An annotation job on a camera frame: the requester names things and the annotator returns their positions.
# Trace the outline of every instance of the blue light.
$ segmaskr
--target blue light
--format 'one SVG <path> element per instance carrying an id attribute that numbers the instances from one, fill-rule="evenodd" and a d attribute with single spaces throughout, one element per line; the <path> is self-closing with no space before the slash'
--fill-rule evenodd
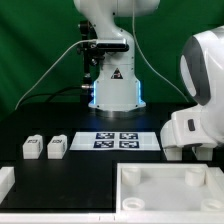
<path id="1" fill-rule="evenodd" d="M 93 104 L 96 104 L 96 82 L 93 84 Z"/>
<path id="2" fill-rule="evenodd" d="M 138 82 L 138 102 L 139 104 L 142 103 L 142 87 L 141 87 L 141 82 Z"/>

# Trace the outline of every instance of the warning label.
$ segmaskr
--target warning label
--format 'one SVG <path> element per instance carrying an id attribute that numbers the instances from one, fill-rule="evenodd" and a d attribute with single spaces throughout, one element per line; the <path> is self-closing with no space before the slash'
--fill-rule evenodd
<path id="1" fill-rule="evenodd" d="M 117 68 L 112 75 L 111 79 L 123 79 L 120 70 Z"/>

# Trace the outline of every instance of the black label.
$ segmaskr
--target black label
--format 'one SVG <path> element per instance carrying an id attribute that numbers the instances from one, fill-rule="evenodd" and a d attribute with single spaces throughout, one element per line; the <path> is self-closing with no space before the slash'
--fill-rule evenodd
<path id="1" fill-rule="evenodd" d="M 120 133 L 120 139 L 138 139 L 137 133 Z"/>
<path id="2" fill-rule="evenodd" d="M 119 147 L 123 149 L 139 149 L 139 142 L 137 141 L 120 141 Z"/>
<path id="3" fill-rule="evenodd" d="M 114 139 L 114 133 L 97 133 L 96 139 Z"/>
<path id="4" fill-rule="evenodd" d="M 114 141 L 96 141 L 94 143 L 95 149 L 108 149 L 114 147 Z"/>
<path id="5" fill-rule="evenodd" d="M 111 79 L 123 79 L 120 70 L 117 68 L 112 75 Z"/>
<path id="6" fill-rule="evenodd" d="M 52 143 L 62 143 L 62 140 L 53 140 Z"/>
<path id="7" fill-rule="evenodd" d="M 37 143 L 38 140 L 29 140 L 28 143 Z"/>

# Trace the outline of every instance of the cable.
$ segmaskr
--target cable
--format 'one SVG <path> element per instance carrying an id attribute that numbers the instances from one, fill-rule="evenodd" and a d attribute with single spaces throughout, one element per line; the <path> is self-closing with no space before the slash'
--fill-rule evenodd
<path id="1" fill-rule="evenodd" d="M 145 61 L 145 63 L 148 65 L 148 67 L 157 75 L 159 76 L 161 79 L 163 79 L 165 82 L 167 82 L 170 86 L 172 86 L 177 92 L 179 92 L 180 95 L 183 96 L 183 98 L 189 102 L 189 100 L 187 99 L 187 97 L 184 95 L 184 93 L 181 92 L 180 89 L 178 89 L 172 82 L 170 82 L 168 79 L 166 79 L 165 77 L 163 77 L 159 72 L 157 72 L 152 65 L 148 62 L 148 60 L 146 59 L 145 55 L 143 54 L 138 40 L 137 40 L 137 36 L 135 34 L 135 0 L 133 0 L 133 15 L 132 15 L 132 32 L 133 32 L 133 36 L 134 36 L 134 40 L 135 40 L 135 44 L 137 46 L 137 49 L 140 53 L 140 55 L 142 56 L 143 60 Z"/>
<path id="2" fill-rule="evenodd" d="M 73 90 L 73 89 L 82 89 L 80 86 L 70 86 L 70 87 L 66 87 L 64 89 L 61 89 L 55 93 L 53 93 L 46 101 L 45 103 L 49 103 L 52 99 L 54 99 L 57 95 L 59 95 L 60 93 L 64 93 L 67 92 L 69 90 Z"/>
<path id="3" fill-rule="evenodd" d="M 33 91 L 36 86 L 51 72 L 51 70 L 64 58 L 65 55 L 67 55 L 68 52 L 70 52 L 76 45 L 81 44 L 81 43 L 90 43 L 90 42 L 95 42 L 96 39 L 93 40 L 82 40 L 78 41 L 77 43 L 73 44 L 71 47 L 69 47 L 63 54 L 62 56 L 42 75 L 42 77 L 20 98 L 18 103 L 16 104 L 15 110 L 17 110 L 18 105 L 20 102 L 31 92 Z"/>
<path id="4" fill-rule="evenodd" d="M 56 97 L 56 96 L 78 96 L 78 95 L 80 95 L 80 94 L 62 94 L 62 93 L 57 93 L 57 94 L 55 94 L 55 93 L 39 93 L 39 94 L 34 94 L 34 95 L 31 95 L 31 96 L 28 96 L 28 97 L 26 97 L 26 98 L 24 98 L 21 102 L 20 102 L 20 104 L 18 105 L 18 108 L 25 102 L 25 101 L 27 101 L 27 100 L 29 100 L 29 99 L 32 99 L 32 98 L 35 98 L 35 97 L 38 97 L 38 96 L 53 96 L 54 95 L 54 97 Z"/>

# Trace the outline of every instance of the white block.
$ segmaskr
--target white block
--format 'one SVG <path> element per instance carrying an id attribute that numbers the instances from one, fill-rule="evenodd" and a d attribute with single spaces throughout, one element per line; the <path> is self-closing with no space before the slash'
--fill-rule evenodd
<path id="1" fill-rule="evenodd" d="M 67 136 L 54 136 L 47 146 L 48 159 L 62 159 L 67 147 Z"/>
<path id="2" fill-rule="evenodd" d="M 29 136 L 23 144 L 24 159 L 38 159 L 43 149 L 43 137 L 41 135 Z"/>
<path id="3" fill-rule="evenodd" d="M 0 204 L 15 183 L 14 167 L 3 167 L 0 170 Z"/>
<path id="4" fill-rule="evenodd" d="M 192 151 L 194 152 L 197 160 L 212 161 L 213 149 L 198 147 L 193 148 Z"/>
<path id="5" fill-rule="evenodd" d="M 168 149 L 163 149 L 163 151 L 168 161 L 182 160 L 182 148 L 168 148 Z"/>

